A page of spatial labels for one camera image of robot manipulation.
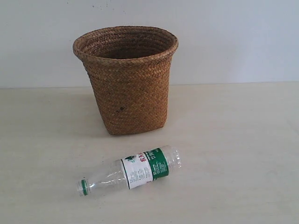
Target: green label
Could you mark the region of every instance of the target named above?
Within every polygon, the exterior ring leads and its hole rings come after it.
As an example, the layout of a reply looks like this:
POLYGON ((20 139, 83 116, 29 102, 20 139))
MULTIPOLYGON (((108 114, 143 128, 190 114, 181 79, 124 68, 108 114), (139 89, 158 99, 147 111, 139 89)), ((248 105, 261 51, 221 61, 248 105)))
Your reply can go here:
POLYGON ((156 148, 144 153, 149 161, 150 169, 153 174, 153 180, 168 176, 169 169, 165 156, 160 148, 156 148))

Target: white wall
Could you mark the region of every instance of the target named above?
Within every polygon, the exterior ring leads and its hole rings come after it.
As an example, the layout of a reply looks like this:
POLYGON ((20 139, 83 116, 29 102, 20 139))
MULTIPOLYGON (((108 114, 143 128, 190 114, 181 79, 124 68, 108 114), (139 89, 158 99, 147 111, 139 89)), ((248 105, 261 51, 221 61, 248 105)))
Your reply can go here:
POLYGON ((118 25, 179 38, 172 84, 299 81, 298 0, 7 0, 0 87, 89 86, 72 43, 118 25))

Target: wicker basket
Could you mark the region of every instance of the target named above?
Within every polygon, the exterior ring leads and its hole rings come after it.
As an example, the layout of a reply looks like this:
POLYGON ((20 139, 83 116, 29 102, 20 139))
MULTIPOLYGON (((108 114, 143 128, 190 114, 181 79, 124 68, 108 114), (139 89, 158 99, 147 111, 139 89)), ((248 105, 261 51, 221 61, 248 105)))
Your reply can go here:
POLYGON ((83 62, 110 134, 164 126, 171 58, 177 38, 154 27, 103 28, 79 37, 74 54, 83 62))

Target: clear plastic bottle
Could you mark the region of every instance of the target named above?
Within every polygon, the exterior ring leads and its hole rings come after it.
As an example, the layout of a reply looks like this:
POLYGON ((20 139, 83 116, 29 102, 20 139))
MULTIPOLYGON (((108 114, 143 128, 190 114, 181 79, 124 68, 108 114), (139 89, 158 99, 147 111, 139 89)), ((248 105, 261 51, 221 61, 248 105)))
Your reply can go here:
POLYGON ((163 146, 151 151, 116 160, 108 167, 96 170, 91 177, 78 182, 81 196, 105 189, 132 189, 157 178, 167 176, 181 167, 178 150, 163 146))

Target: bottle label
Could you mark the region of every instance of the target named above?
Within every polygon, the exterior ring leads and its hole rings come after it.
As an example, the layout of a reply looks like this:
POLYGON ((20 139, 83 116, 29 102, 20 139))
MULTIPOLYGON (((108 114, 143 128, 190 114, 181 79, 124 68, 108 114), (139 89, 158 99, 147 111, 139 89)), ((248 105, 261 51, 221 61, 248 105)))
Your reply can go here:
POLYGON ((169 174, 167 161, 160 148, 132 155, 121 161, 129 189, 169 174))

